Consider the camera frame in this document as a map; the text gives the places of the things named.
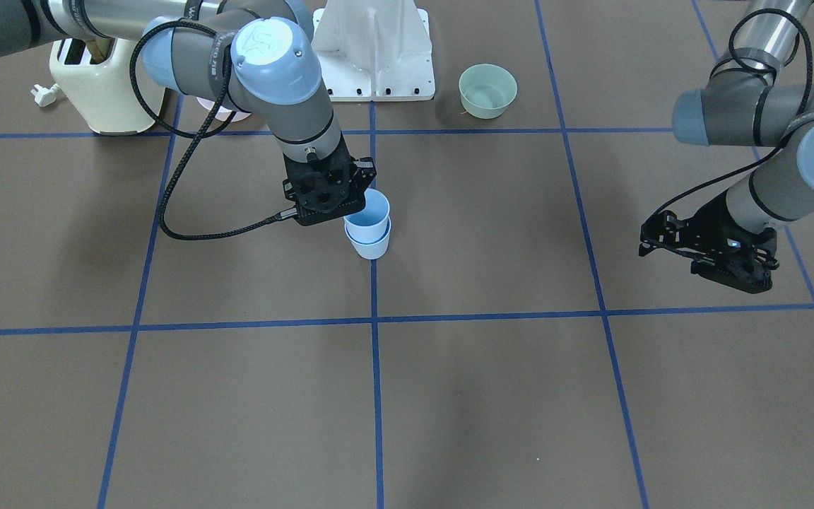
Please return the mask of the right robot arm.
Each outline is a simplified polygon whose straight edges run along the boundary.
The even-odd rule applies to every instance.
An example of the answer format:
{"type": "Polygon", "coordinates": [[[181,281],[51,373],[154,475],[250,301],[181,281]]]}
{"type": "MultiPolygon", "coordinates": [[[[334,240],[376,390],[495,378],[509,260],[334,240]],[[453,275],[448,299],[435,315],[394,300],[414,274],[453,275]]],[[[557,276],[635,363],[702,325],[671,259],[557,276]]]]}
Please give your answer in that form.
{"type": "Polygon", "coordinates": [[[265,120],[300,221],[365,205],[376,170],[343,139],[300,1],[0,1],[0,57],[52,43],[56,88],[102,134],[158,122],[168,90],[265,120]]]}

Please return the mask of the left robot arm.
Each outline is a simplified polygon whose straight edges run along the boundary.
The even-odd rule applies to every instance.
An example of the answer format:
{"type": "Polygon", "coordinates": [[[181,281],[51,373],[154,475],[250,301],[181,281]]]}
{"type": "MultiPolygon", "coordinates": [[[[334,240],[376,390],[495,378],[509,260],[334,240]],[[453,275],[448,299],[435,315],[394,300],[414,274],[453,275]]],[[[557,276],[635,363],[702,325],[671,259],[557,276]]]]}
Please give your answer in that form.
{"type": "Polygon", "coordinates": [[[755,281],[778,268],[777,228],[814,213],[813,48],[810,1],[752,1],[703,88],[677,100],[676,139],[768,148],[731,172],[737,183],[691,217],[668,204],[642,224],[639,256],[687,258],[693,274],[755,281]]]}

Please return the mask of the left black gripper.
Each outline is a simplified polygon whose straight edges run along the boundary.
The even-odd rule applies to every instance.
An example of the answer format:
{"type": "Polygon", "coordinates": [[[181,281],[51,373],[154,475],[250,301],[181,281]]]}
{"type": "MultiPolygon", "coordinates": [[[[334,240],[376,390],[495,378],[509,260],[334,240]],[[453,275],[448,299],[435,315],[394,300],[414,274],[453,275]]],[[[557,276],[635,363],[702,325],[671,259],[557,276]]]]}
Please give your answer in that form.
{"type": "Polygon", "coordinates": [[[767,265],[766,242],[734,221],[721,193],[686,219],[666,207],[653,213],[640,228],[639,256],[668,250],[706,265],[767,265]]]}

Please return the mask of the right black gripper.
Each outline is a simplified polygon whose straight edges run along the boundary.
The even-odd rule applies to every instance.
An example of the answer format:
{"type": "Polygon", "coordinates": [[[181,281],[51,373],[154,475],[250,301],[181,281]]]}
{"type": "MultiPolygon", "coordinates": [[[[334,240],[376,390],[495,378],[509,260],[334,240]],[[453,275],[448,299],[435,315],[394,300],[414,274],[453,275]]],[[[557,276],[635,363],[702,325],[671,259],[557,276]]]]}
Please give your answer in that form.
{"type": "Polygon", "coordinates": [[[284,155],[283,191],[293,202],[343,202],[370,173],[370,161],[353,158],[342,134],[291,148],[293,156],[284,155]]]}

